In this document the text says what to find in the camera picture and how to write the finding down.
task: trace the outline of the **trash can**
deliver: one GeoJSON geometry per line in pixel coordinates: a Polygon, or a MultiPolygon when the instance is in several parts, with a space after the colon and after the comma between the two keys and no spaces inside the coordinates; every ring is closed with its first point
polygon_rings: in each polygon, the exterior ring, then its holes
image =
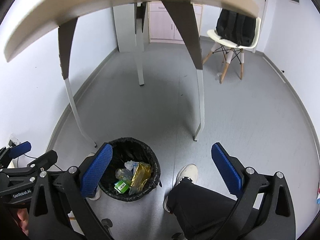
{"type": "Polygon", "coordinates": [[[114,199],[131,202],[142,198],[156,188],[160,181],[160,165],[155,153],[147,144],[131,137],[119,138],[108,144],[112,146],[112,159],[99,182],[104,193],[114,199]],[[118,182],[116,170],[124,168],[124,163],[127,161],[144,162],[151,165],[151,177],[143,190],[133,195],[129,195],[128,192],[119,194],[114,189],[115,183],[118,182]]]}

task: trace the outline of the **hand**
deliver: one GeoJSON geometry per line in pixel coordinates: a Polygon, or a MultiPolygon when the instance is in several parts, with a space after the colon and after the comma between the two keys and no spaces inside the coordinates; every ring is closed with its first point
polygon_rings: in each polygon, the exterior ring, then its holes
{"type": "Polygon", "coordinates": [[[29,214],[26,208],[16,209],[12,208],[10,210],[12,217],[14,218],[17,225],[21,228],[21,230],[29,235],[28,223],[29,223],[29,214]]]}

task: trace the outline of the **plastic bag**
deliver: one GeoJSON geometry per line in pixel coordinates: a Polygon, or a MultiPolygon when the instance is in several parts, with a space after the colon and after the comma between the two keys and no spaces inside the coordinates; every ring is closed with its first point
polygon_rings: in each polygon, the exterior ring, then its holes
{"type": "Polygon", "coordinates": [[[151,176],[150,164],[139,162],[137,169],[132,178],[129,195],[133,195],[142,191],[145,183],[148,181],[150,176],[151,176]]]}
{"type": "Polygon", "coordinates": [[[138,166],[139,162],[134,162],[134,161],[127,161],[124,166],[127,168],[127,170],[132,171],[133,173],[135,173],[137,166],[138,166]]]}
{"type": "Polygon", "coordinates": [[[116,170],[116,178],[119,180],[123,180],[129,186],[132,183],[132,177],[133,177],[133,173],[131,171],[128,171],[126,168],[116,170]]]}

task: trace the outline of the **barcode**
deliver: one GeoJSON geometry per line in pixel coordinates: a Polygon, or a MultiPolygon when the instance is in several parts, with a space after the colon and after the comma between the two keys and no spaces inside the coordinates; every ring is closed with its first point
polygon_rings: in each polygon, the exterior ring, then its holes
{"type": "Polygon", "coordinates": [[[121,189],[123,189],[124,187],[125,187],[125,183],[122,183],[119,187],[118,187],[118,189],[121,191],[121,189]]]}

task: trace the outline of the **gray floor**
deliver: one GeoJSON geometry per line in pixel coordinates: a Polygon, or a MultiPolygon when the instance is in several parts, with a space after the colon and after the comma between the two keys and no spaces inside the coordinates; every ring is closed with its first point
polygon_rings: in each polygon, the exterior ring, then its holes
{"type": "MultiPolygon", "coordinates": [[[[211,46],[202,41],[203,56],[211,46]]],[[[141,200],[123,203],[103,194],[90,202],[99,219],[111,218],[115,239],[171,239],[181,231],[174,215],[163,211],[162,202],[186,164],[198,166],[199,185],[233,197],[211,160],[211,146],[218,141],[244,166],[263,174],[285,174],[297,236],[316,215],[319,163],[298,103],[262,57],[250,52],[245,52],[243,80],[234,60],[220,85],[217,73],[222,72],[222,57],[213,55],[204,65],[205,126],[198,142],[192,139],[199,124],[196,70],[184,45],[147,46],[143,87],[132,55],[116,53],[79,101],[83,126],[99,146],[134,137],[153,149],[161,166],[163,187],[141,200]]],[[[96,151],[80,135],[73,115],[67,118],[54,150],[64,169],[79,165],[96,151]]]]}

